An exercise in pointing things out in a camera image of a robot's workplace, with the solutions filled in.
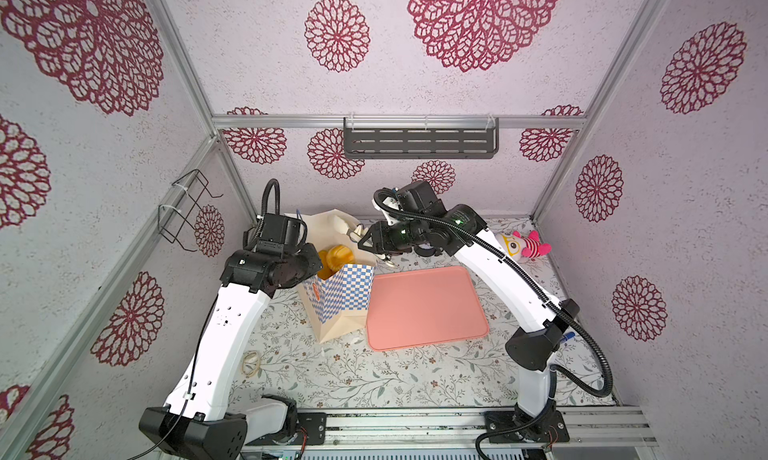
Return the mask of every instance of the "black mounting plate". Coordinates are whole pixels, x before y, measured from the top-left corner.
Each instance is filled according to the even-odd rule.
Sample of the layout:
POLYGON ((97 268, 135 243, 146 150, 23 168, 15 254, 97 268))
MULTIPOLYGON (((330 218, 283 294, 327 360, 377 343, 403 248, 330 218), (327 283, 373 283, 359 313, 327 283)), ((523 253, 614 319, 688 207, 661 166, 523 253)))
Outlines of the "black mounting plate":
POLYGON ((326 418, 325 413, 302 413, 299 412, 299 425, 296 427, 298 433, 288 443, 278 443, 281 438, 278 438, 275 434, 264 435, 249 443, 249 446, 274 446, 274 445, 292 445, 300 446, 304 442, 304 435, 299 428, 304 427, 306 430, 306 444, 310 445, 322 445, 326 441, 326 418))
MULTIPOLYGON (((485 429, 489 433, 518 426, 514 421, 514 410, 485 412, 483 417, 485 418, 485 429)), ((555 410, 543 421, 539 428, 527 428, 521 432, 492 436, 488 441, 490 443, 518 443, 524 441, 564 443, 570 442, 571 436, 568 434, 565 422, 563 422, 563 414, 555 410)))

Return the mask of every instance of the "pink tray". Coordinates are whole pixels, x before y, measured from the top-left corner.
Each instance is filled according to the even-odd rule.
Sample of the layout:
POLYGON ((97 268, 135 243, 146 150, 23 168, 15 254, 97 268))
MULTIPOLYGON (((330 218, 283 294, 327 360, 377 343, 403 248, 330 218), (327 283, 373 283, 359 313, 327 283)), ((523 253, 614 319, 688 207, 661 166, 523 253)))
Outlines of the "pink tray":
POLYGON ((381 352, 483 337, 488 321, 469 272, 446 266, 374 276, 366 328, 381 352))

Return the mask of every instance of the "zip tie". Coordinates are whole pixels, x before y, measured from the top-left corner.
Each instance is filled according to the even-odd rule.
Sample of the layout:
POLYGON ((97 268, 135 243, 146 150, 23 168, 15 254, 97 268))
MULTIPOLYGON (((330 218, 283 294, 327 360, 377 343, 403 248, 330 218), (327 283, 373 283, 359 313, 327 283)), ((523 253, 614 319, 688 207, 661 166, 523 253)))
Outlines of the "zip tie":
POLYGON ((168 208, 172 208, 172 209, 174 209, 174 210, 176 210, 176 211, 178 212, 178 215, 183 215, 183 214, 181 213, 181 210, 179 210, 178 208, 176 208, 176 207, 175 207, 175 206, 173 206, 173 205, 162 204, 161 206, 167 206, 168 208))

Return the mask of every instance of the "blue and white checkered pattern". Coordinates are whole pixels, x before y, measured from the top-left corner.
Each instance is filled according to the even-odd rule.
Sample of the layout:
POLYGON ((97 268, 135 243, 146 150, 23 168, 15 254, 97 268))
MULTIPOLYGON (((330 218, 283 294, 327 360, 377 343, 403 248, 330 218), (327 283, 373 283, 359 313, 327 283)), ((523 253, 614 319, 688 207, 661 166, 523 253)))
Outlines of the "blue and white checkered pattern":
POLYGON ((315 314, 325 323, 342 310, 368 310, 372 283, 372 266, 344 265, 325 282, 313 276, 303 285, 315 314))

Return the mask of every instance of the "paper bag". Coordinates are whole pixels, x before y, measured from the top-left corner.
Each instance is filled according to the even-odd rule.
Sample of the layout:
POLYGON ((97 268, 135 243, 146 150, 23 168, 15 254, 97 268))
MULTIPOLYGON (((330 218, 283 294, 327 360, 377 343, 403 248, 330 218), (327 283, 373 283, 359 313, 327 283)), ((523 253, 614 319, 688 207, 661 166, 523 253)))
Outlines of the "paper bag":
POLYGON ((312 330, 320 343, 366 326, 373 271, 376 268, 375 255, 358 249, 347 235, 336 231, 333 222, 337 216, 351 229, 360 223, 354 216, 339 210, 302 216, 307 228, 306 241, 312 243, 317 251, 345 245, 352 249, 356 262, 344 265, 328 280, 313 276, 297 287, 312 330))

